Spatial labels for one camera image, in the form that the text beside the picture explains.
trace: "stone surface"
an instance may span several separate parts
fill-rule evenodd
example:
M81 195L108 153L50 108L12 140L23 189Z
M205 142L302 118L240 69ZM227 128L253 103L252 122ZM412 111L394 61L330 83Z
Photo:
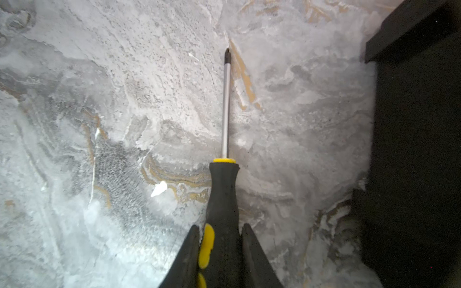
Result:
M380 287L345 199L398 2L0 0L0 286L161 282L203 226L230 47L241 224L286 287Z

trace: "metal shaft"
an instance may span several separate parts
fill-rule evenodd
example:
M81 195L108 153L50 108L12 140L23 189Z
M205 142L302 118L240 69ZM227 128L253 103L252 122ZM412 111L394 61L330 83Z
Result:
M231 95L231 53L227 48L224 55L224 91L223 91L223 134L221 158L227 158L229 151L229 101Z

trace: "screwdriver handle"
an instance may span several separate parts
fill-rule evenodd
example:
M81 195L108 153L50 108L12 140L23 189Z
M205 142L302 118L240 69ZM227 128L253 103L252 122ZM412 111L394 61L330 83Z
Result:
M235 163L210 163L212 184L198 260L198 287L241 286L242 243L235 193L238 170Z

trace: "black rubber grip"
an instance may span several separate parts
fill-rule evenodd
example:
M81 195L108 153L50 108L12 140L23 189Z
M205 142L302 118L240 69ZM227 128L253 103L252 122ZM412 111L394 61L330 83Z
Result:
M206 223L213 227L215 237L209 264L201 270L207 288L241 287L242 244L235 194L238 170L238 164L210 163L212 184Z

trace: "scratch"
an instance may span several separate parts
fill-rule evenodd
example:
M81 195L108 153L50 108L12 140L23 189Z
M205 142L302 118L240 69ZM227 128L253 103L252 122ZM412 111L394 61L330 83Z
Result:
M146 158L148 156L150 156L149 154L153 151L153 149L163 140L163 135L160 137L160 139L155 142L152 147L149 149L149 151L146 153L146 155L144 155L144 157L142 158L141 162L140 162L140 167L144 164L144 161L146 160Z
M142 213L142 209L139 209L139 214L141 215L141 224L142 224L142 231L144 231L144 214Z
M96 262L98 262L99 255L100 255L100 253L98 254L98 256L97 256L96 259L95 259L95 263L93 264L93 268L96 266Z
M96 157L93 157L93 180L91 181L91 196L89 198L88 205L93 200L93 194L95 193L95 171L96 171Z
M165 269L165 265L167 263L168 257L171 255L171 252L173 251L173 248L174 248L174 245L176 244L176 239L177 239L178 235L179 235L179 232L176 234L176 237L174 239L173 245L171 246L170 252L168 253L167 257L165 258L165 263L163 264L162 270Z
M122 280L120 280L120 282L123 282L123 279L125 279L125 275L127 272L128 272L128 269L125 271L125 274L123 274Z
M213 82L213 87L216 89L216 86L214 85L213 75L211 75L210 69L208 69L208 67L205 64L203 64L203 66L205 66L205 68L208 70L208 73L210 73L211 81Z
M88 267L88 263L89 263L89 262L90 262L90 259L88 259L88 261L87 261L87 263L86 263L86 265L85 265L84 270Z
M29 149L26 148L25 146L24 146L24 149L26 150L26 154L27 154L27 157L29 159L30 165L32 166L32 168L34 168L34 170L37 172L38 176L45 183L43 186L45 188L48 188L48 180L47 180L46 174L43 173L43 171L41 171L40 168L37 166L37 161L35 161L34 157L32 156L32 153L29 151Z
M195 60L197 60L197 61L200 62L200 60L199 60L197 57L195 57L194 55L192 55L191 52L188 52L187 55L189 55L190 57L192 57L192 58L194 58Z

